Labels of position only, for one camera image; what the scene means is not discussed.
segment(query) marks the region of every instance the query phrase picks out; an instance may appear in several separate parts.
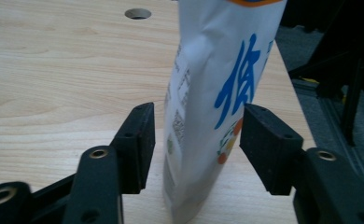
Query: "wooden tabletop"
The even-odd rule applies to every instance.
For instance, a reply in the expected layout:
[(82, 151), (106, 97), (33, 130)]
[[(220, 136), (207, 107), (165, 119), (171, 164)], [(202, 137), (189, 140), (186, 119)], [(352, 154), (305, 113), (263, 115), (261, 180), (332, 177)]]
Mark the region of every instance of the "wooden tabletop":
[[(131, 8), (146, 20), (125, 16)], [(161, 196), (163, 99), (179, 41), (170, 0), (0, 0), (0, 183), (41, 189), (76, 171), (81, 153), (108, 145), (130, 110), (154, 102), (157, 145), (147, 188), (123, 195), (125, 223), (170, 223)], [(277, 46), (257, 105), (314, 141)], [(190, 223), (296, 223), (292, 197), (265, 191), (236, 144)]]

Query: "hole in table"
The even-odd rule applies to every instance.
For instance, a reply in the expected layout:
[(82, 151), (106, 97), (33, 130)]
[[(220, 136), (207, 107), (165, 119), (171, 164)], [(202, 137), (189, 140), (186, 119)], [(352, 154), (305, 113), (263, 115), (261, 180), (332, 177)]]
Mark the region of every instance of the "hole in table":
[(132, 20), (144, 20), (149, 18), (152, 13), (144, 8), (132, 8), (127, 10), (124, 15)]

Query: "wood grain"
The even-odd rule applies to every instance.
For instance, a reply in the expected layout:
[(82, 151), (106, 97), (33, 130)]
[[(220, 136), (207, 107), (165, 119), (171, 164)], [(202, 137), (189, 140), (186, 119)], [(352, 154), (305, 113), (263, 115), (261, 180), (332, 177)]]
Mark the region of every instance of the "wood grain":
[[(131, 20), (124, 12), (146, 8)], [(108, 145), (130, 110), (155, 103), (157, 145), (147, 189), (125, 195), (126, 223), (170, 223), (162, 196), (163, 99), (178, 45), (177, 2), (0, 0), (0, 183), (41, 189), (72, 174), (86, 149)], [(314, 141), (276, 46), (255, 104)], [(265, 192), (233, 150), (190, 223), (294, 223), (291, 197)]]

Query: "snack bag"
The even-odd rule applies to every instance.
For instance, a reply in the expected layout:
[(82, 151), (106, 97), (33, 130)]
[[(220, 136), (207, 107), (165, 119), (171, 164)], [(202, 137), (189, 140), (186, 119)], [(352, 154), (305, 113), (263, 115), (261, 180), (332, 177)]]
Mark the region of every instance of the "snack bag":
[(203, 205), (242, 127), (286, 0), (179, 0), (165, 98), (163, 195), (174, 223)]

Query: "black machinery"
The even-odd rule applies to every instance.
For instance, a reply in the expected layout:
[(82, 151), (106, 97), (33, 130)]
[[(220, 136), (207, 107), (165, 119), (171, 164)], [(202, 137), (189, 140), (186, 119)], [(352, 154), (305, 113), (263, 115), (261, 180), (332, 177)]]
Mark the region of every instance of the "black machinery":
[[(245, 105), (240, 147), (272, 195), (296, 189), (299, 223), (364, 223), (364, 182), (341, 155), (302, 142), (268, 109)], [(139, 105), (110, 146), (83, 153), (75, 175), (35, 193), (0, 184), (0, 223), (123, 223), (121, 194), (145, 188), (154, 145), (153, 104)]]

